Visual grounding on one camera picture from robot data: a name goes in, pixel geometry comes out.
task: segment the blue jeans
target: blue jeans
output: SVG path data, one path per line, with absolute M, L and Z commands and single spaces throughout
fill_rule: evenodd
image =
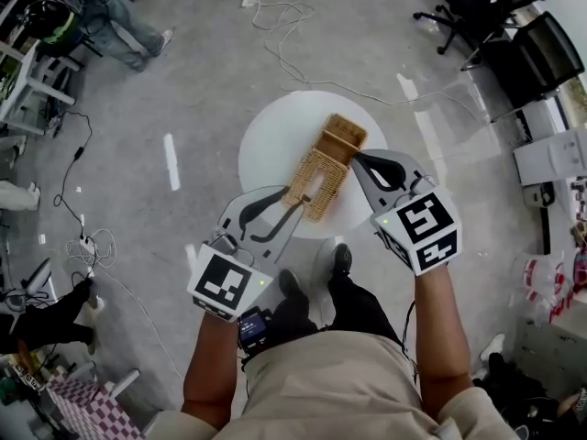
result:
M 83 10 L 83 31 L 95 47 L 125 63 L 129 68 L 142 72 L 147 61 L 118 36 L 111 21 L 116 21 L 128 31 L 151 57 L 157 57 L 161 53 L 163 36 L 154 27 L 133 15 L 129 0 L 90 0 L 86 4 Z

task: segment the checkered box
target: checkered box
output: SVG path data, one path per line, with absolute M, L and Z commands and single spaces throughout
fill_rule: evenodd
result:
M 65 370 L 58 368 L 47 391 L 83 440 L 144 440 L 116 400 L 98 383 L 68 379 Z

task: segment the black trousers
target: black trousers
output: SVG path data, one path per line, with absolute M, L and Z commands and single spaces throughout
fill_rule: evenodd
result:
M 28 350 L 35 350 L 48 344 L 84 342 L 90 344 L 93 331 L 73 321 L 90 298 L 90 282 L 83 281 L 73 291 L 47 308 L 28 306 L 25 314 L 17 321 L 13 336 L 22 340 Z
M 335 273 L 328 282 L 328 291 L 337 315 L 325 330 L 368 333 L 402 345 L 375 295 L 354 283 L 347 274 Z M 301 291 L 280 302 L 271 319 L 264 348 L 317 333 L 316 324 L 308 319 L 309 310 L 310 301 Z

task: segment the gray floor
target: gray floor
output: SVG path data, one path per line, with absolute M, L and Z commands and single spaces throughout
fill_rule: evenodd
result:
M 429 11 L 440 0 L 263 0 L 279 1 L 316 8 L 285 48 L 286 57 L 313 77 L 390 101 L 442 90 L 479 119 L 488 115 L 486 109 L 495 114 L 508 106 L 488 71 L 459 72 L 466 53 L 462 44 L 438 56 L 444 30 L 412 19 L 412 13 Z M 94 359 L 114 379 L 140 369 L 127 397 L 138 413 L 177 406 L 182 380 L 150 322 L 116 281 L 144 304 L 184 373 L 202 318 L 185 291 L 190 276 L 185 247 L 198 248 L 227 201 L 240 193 L 240 140 L 251 119 L 285 94 L 280 86 L 291 85 L 278 61 L 263 50 L 266 35 L 251 25 L 254 8 L 242 9 L 240 2 L 139 0 L 137 11 L 154 27 L 176 27 L 172 43 L 141 74 L 108 58 L 91 58 L 75 106 L 91 117 L 94 136 L 72 169 L 66 198 L 84 214 L 89 232 L 111 230 L 118 250 L 110 276 L 102 270 L 96 275 L 106 308 L 96 322 L 100 347 Z M 264 10 L 261 23 L 270 24 L 278 11 Z M 389 107 L 335 86 L 320 89 L 363 106 L 390 148 L 415 156 L 452 191 L 465 250 L 450 269 L 474 360 L 495 333 L 511 328 L 510 265 L 517 252 L 536 250 L 540 237 L 537 215 L 523 205 L 511 155 L 519 142 L 515 122 L 487 126 L 438 95 Z M 182 182 L 175 192 L 164 156 L 167 133 L 173 134 Z M 17 164 L 16 182 L 36 180 L 42 196 L 37 213 L 8 214 L 13 279 L 26 277 L 51 257 L 58 292 L 71 288 L 69 274 L 80 267 L 66 259 L 65 244 L 77 237 L 78 226 L 52 198 L 86 136 L 82 119 L 67 118 L 57 138 L 31 138 Z M 46 237 L 44 245 L 39 234 Z M 354 250 L 352 277 L 379 297 L 400 332 L 413 298 L 413 276 L 382 249 L 368 225 L 345 238 Z M 295 239 L 283 265 L 307 278 L 320 244 Z M 413 322 L 410 344 L 414 329 Z M 87 358 L 79 344 L 63 351 L 72 359 Z M 240 384 L 236 411 L 245 398 Z

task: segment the black office chair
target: black office chair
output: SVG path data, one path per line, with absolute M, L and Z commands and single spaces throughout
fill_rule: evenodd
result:
M 569 36 L 549 12 L 518 29 L 512 40 L 484 42 L 478 53 L 491 67 L 514 107 L 492 122 L 554 96 L 559 86 L 585 71 Z M 464 66 L 462 70 L 473 67 Z
M 446 17 L 428 13 L 414 13 L 415 19 L 431 19 L 451 29 L 444 46 L 437 48 L 438 54 L 444 54 L 455 36 L 460 35 L 464 41 L 475 49 L 487 38 L 499 37 L 506 21 L 513 17 L 512 12 L 528 6 L 537 0 L 446 0 L 449 8 L 437 5 L 436 10 Z

